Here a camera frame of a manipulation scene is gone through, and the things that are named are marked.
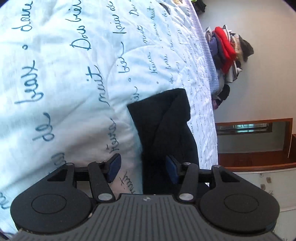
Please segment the black pants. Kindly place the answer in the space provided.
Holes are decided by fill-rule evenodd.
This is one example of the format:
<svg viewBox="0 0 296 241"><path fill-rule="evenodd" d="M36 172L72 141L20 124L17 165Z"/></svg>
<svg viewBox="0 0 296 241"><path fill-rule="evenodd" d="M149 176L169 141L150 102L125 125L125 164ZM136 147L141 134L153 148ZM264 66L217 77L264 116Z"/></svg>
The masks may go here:
<svg viewBox="0 0 296 241"><path fill-rule="evenodd" d="M198 164L195 139L187 125L190 105L182 88L167 90L127 106L142 144L143 193L174 194L174 185L166 169L166 156L180 164Z"/></svg>

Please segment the frosted glass wardrobe door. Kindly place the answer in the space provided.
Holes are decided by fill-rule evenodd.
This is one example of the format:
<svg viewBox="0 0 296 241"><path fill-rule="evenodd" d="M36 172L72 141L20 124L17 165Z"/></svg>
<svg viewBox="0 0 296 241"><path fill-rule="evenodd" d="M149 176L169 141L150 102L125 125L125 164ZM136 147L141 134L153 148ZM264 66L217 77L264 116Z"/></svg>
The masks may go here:
<svg viewBox="0 0 296 241"><path fill-rule="evenodd" d="M236 174L269 193L278 201L280 215L274 233L282 240L294 240L296 226L295 168L261 172L236 172Z"/></svg>

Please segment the blue striped bed sheet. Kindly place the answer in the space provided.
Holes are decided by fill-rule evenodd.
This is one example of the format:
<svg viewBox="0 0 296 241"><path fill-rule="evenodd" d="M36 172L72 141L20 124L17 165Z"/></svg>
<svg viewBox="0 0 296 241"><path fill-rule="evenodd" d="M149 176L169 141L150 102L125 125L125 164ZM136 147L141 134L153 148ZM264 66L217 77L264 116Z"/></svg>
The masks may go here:
<svg viewBox="0 0 296 241"><path fill-rule="evenodd" d="M219 79L218 79L217 70L212 58L212 54L209 49L208 42L206 40L204 31L202 29L202 26L200 24L198 15L195 11L194 5L192 4L192 1L188 1L187 5L188 5L188 8L190 9L189 10L190 19L192 21L193 28L198 36L198 39L201 44L201 48L203 50L203 55L206 63L207 77L209 80L210 92L213 95L219 90Z"/></svg>

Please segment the white quilt with blue script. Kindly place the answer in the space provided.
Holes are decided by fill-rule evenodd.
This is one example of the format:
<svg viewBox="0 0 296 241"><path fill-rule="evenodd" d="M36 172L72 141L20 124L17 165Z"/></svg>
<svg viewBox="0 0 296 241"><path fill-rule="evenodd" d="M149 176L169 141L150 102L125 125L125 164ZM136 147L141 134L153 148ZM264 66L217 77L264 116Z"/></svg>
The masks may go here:
<svg viewBox="0 0 296 241"><path fill-rule="evenodd" d="M71 162L122 157L115 194L142 192L127 105L186 90L199 164L217 164L212 94L188 1L7 1L1 7L1 233L13 200Z"/></svg>

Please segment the red jacket on pile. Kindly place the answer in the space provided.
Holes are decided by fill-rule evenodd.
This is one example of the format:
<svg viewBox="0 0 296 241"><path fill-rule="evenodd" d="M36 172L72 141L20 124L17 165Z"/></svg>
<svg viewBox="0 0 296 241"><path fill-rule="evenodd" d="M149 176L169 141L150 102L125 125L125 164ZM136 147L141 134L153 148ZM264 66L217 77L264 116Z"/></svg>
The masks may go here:
<svg viewBox="0 0 296 241"><path fill-rule="evenodd" d="M222 43L222 50L226 58L226 62L222 67L222 72L226 74L232 66L234 60L236 59L236 52L234 48L231 46L224 30L221 27L216 27L214 32Z"/></svg>

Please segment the pile of assorted clothes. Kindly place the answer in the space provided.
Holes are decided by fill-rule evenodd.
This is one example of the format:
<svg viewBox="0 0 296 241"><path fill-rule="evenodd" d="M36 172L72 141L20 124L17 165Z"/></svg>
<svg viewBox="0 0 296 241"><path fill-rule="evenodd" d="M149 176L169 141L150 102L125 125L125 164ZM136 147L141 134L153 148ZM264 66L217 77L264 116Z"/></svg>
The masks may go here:
<svg viewBox="0 0 296 241"><path fill-rule="evenodd" d="M253 47L226 25L205 30L205 37L218 75L218 89L212 94L213 109L224 102L230 94L229 84L242 72L242 62L254 54Z"/></svg>

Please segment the brown wooden door frame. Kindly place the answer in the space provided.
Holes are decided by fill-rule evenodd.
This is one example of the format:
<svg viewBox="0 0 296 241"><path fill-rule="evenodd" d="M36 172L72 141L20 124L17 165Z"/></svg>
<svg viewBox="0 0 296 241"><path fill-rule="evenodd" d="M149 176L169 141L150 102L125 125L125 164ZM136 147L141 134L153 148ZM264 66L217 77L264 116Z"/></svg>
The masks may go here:
<svg viewBox="0 0 296 241"><path fill-rule="evenodd" d="M218 163L231 171L295 168L292 118L216 124Z"/></svg>

